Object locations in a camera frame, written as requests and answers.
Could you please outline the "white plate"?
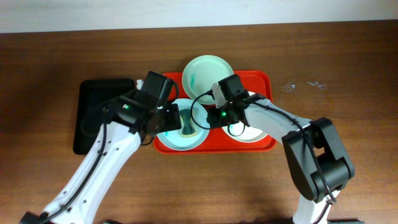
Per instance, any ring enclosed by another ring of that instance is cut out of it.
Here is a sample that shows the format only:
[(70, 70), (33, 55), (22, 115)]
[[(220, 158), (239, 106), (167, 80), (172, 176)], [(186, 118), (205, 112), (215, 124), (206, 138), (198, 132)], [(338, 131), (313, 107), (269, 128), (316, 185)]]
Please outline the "white plate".
[(235, 141), (253, 143), (264, 139), (267, 133), (252, 126), (246, 126), (242, 122), (222, 127), (222, 130)]

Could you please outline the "light blue plate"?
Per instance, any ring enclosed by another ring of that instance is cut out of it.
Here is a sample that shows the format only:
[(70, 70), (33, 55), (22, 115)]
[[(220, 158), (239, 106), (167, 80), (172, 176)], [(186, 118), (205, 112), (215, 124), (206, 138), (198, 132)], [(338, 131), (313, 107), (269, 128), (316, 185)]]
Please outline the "light blue plate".
[(178, 105), (179, 115), (181, 110), (190, 110), (191, 119), (193, 121), (192, 124), (197, 131), (197, 135), (192, 138), (183, 138), (181, 136), (182, 128), (180, 128), (174, 131), (167, 131), (158, 134), (157, 140), (173, 150), (188, 151), (199, 146), (208, 137), (210, 131), (205, 129), (210, 127), (206, 120), (208, 112), (199, 103), (195, 103), (193, 105), (193, 109), (191, 110), (191, 106), (193, 103), (193, 100), (191, 99), (180, 98), (175, 100), (175, 103)]

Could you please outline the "green yellow sponge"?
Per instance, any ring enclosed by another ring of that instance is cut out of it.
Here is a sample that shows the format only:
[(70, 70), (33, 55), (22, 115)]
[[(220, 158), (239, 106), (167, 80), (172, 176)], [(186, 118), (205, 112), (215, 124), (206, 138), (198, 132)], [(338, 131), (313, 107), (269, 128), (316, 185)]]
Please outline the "green yellow sponge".
[(184, 109), (180, 111), (180, 119), (182, 122), (181, 136), (183, 138), (192, 138), (197, 135), (197, 131), (193, 127), (193, 121), (191, 119), (191, 114), (189, 109)]

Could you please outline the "light green plate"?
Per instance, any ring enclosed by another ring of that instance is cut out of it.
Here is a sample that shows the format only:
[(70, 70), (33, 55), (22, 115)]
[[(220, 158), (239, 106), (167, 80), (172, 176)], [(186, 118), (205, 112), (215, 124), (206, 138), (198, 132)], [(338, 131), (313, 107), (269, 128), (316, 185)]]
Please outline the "light green plate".
[(191, 60), (183, 70), (182, 86), (194, 100), (211, 89), (214, 83), (234, 74), (231, 66), (222, 58), (202, 55)]

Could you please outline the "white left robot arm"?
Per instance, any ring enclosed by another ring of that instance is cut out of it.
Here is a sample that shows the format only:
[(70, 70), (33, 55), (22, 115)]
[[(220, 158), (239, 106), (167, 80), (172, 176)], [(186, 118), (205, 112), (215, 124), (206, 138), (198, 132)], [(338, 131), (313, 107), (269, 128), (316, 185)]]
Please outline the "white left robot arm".
[(99, 205), (125, 162), (148, 135), (181, 127), (178, 106), (169, 98), (177, 84), (149, 72), (142, 86), (91, 108), (102, 124), (83, 162), (40, 215), (26, 212), (21, 223), (92, 223)]

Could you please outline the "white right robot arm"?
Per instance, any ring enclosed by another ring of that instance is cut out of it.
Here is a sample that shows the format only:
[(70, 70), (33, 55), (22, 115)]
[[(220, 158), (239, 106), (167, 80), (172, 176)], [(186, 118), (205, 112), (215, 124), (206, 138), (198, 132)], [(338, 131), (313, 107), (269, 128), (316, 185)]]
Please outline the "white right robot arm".
[(291, 178), (300, 193), (293, 223), (327, 223), (338, 194), (355, 175), (354, 165), (335, 128), (325, 117), (311, 120), (289, 113), (264, 95), (253, 95), (238, 75), (214, 83), (208, 113), (211, 128), (242, 122), (284, 147)]

